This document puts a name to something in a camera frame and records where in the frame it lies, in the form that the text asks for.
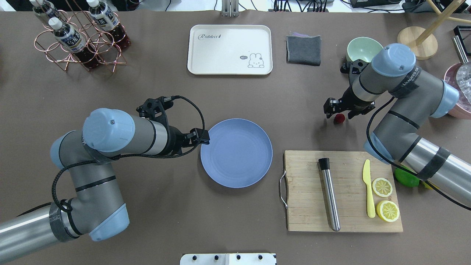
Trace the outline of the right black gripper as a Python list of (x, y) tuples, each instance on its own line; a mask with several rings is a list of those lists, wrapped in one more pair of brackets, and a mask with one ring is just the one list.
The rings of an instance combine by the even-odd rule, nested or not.
[(375, 107), (374, 101), (364, 101), (358, 98), (350, 86), (340, 99), (336, 100), (335, 98), (328, 98), (323, 105), (323, 112), (326, 119), (329, 119), (336, 113), (342, 113), (348, 110), (348, 119), (353, 119), (353, 117), (360, 114), (368, 114), (370, 111), (375, 109)]

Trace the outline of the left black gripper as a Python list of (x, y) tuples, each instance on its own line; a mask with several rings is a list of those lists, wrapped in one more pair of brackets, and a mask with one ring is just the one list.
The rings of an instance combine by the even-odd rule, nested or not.
[(210, 144), (210, 136), (206, 134), (205, 129), (193, 128), (190, 133), (183, 134), (179, 129), (175, 127), (169, 127), (169, 148), (170, 152), (168, 156), (182, 155), (182, 148), (192, 147), (189, 152), (195, 149), (195, 146), (204, 144)]

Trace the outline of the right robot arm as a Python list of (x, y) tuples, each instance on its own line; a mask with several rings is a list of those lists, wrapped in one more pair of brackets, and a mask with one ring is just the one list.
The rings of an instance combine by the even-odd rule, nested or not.
[(366, 114), (384, 92), (396, 102), (367, 134), (365, 149), (384, 163), (406, 165), (429, 186), (459, 200), (470, 209), (470, 164), (417, 134), (429, 118), (444, 116), (458, 102), (459, 93), (445, 81), (422, 70), (404, 44), (385, 46), (352, 82), (343, 96), (328, 98), (327, 118), (348, 111), (348, 118)]

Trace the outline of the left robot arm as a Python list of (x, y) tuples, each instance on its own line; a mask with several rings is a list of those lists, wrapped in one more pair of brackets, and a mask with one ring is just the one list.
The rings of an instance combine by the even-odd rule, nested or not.
[(50, 156), (60, 168), (52, 202), (1, 224), (1, 263), (84, 234), (101, 241), (121, 233), (130, 221), (112, 162), (133, 156), (176, 158), (184, 155), (183, 148), (208, 142), (204, 128), (182, 134), (170, 126), (162, 107), (139, 116), (92, 111), (81, 130), (52, 144)]

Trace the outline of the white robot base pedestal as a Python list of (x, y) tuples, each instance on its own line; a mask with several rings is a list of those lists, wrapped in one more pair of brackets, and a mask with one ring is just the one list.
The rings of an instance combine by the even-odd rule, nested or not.
[(276, 254), (272, 253), (209, 253), (185, 254), (180, 265), (276, 265)]

